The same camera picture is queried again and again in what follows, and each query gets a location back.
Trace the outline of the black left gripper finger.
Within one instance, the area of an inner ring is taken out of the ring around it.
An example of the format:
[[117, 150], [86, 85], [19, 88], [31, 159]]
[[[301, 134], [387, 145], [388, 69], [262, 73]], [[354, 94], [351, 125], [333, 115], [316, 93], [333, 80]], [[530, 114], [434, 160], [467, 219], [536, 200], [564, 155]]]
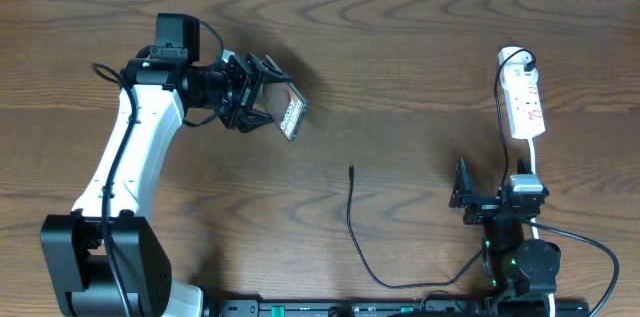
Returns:
[[268, 112], [240, 107], [236, 113], [235, 127], [241, 133], [249, 133], [273, 122], [274, 119]]
[[285, 73], [269, 56], [258, 56], [254, 53], [248, 53], [245, 61], [249, 64], [250, 70], [258, 76], [262, 84], [288, 83], [293, 78]]

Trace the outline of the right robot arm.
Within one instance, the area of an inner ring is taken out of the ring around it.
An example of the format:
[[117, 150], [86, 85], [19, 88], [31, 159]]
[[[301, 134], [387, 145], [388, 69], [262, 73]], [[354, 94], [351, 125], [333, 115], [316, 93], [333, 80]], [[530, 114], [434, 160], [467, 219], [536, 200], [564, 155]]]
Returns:
[[518, 172], [493, 196], [474, 188], [464, 160], [456, 165], [456, 179], [449, 202], [462, 209], [463, 223], [484, 230], [481, 255], [484, 270], [495, 288], [485, 299], [494, 316], [555, 316], [559, 247], [537, 236], [527, 238], [524, 225], [540, 214], [548, 189], [523, 159]]

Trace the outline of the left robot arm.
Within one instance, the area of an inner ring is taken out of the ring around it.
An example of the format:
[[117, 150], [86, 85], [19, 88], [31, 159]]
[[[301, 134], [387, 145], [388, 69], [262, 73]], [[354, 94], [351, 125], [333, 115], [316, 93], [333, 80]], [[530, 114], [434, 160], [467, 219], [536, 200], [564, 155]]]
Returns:
[[66, 215], [47, 216], [40, 243], [66, 316], [211, 316], [203, 287], [175, 280], [152, 226], [160, 172], [192, 109], [228, 129], [277, 124], [294, 140], [307, 104], [269, 56], [223, 52], [209, 66], [186, 48], [148, 46], [121, 71], [119, 110], [99, 165]]

